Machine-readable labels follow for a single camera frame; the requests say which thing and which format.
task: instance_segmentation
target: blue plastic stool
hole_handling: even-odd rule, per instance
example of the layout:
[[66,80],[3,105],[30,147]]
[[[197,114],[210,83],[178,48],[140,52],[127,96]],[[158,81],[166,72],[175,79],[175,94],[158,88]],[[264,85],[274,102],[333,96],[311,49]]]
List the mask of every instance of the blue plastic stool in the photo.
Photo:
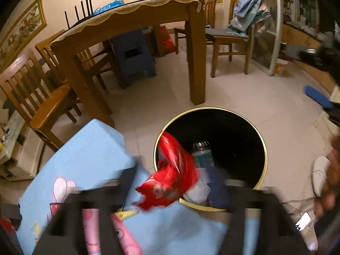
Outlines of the blue plastic stool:
[[130,75],[148,72],[156,75],[156,68],[142,30],[134,30],[111,38],[115,56],[126,85],[131,85]]

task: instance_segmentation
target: dining table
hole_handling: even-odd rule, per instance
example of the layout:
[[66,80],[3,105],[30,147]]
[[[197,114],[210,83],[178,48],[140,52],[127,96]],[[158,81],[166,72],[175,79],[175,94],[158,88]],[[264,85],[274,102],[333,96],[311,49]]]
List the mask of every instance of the dining table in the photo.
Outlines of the dining table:
[[91,77],[86,76],[77,54],[97,43],[148,26],[185,21],[190,99],[193,104],[205,101],[206,0],[139,0],[77,22],[51,42],[59,61],[85,111],[93,118],[114,127],[111,111]]

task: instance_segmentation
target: pink cartoon character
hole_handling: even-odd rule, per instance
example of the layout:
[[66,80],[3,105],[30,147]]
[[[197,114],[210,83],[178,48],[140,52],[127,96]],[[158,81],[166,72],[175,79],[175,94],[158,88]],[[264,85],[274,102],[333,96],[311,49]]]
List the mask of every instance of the pink cartoon character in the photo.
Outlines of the pink cartoon character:
[[[73,180],[66,181],[63,177],[57,177],[53,184],[53,198],[50,204],[52,216],[55,215],[67,196],[75,190],[76,184]],[[122,222],[123,219],[136,214],[136,212],[136,210],[127,210],[111,215],[125,255],[142,255],[138,242]],[[89,254],[100,252],[98,217],[98,209],[83,209],[84,232]]]

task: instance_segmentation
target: floral painting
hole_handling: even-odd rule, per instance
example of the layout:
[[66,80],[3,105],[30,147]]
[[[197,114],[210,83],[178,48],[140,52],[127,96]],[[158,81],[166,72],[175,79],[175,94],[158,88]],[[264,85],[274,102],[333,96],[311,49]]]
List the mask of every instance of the floral painting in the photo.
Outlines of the floral painting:
[[35,0],[18,18],[0,44],[0,72],[5,70],[19,55],[23,48],[44,27],[46,20],[42,1]]

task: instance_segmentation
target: trash can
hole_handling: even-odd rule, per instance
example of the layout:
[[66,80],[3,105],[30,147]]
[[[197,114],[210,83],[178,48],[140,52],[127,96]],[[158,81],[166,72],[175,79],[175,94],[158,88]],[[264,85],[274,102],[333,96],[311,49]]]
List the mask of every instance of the trash can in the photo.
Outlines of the trash can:
[[[166,131],[191,153],[194,143],[208,141],[218,168],[227,171],[231,179],[242,180],[258,189],[263,182],[268,165],[265,142],[258,130],[241,115],[222,108],[201,107],[183,112],[169,121],[159,134],[154,147],[154,167],[157,171],[157,144]],[[198,210],[222,209],[180,202]]]

